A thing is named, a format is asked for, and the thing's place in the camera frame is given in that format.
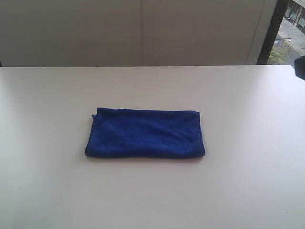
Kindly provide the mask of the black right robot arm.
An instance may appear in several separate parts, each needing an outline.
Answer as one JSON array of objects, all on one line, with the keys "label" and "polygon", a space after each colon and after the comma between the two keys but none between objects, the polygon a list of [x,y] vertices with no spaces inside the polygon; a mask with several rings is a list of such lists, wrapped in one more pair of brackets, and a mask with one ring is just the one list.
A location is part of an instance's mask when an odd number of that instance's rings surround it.
[{"label": "black right robot arm", "polygon": [[301,56],[294,61],[295,64],[295,75],[305,80],[305,56]]}]

